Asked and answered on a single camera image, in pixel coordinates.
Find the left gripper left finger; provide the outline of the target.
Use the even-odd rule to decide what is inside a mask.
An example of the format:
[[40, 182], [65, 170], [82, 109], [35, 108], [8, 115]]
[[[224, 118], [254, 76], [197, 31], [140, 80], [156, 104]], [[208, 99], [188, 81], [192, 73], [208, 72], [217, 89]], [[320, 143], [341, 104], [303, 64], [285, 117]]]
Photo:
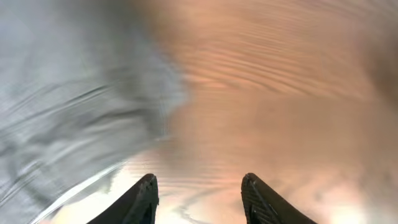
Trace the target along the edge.
[[146, 174], [87, 224], [154, 224], [158, 204], [157, 177]]

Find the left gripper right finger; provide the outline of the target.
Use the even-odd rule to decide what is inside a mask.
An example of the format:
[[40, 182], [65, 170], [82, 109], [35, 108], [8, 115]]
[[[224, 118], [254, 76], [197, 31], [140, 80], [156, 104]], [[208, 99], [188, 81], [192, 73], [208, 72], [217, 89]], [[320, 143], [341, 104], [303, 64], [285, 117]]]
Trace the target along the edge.
[[317, 224], [256, 174], [247, 173], [243, 177], [241, 197], [247, 224]]

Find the grey shorts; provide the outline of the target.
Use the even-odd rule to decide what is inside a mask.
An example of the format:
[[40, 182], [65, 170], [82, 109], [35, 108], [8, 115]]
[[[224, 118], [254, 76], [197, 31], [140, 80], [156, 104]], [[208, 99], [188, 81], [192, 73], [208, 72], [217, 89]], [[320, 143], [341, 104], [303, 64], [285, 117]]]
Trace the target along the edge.
[[165, 134], [181, 75], [131, 1], [1, 1], [1, 223], [85, 198]]

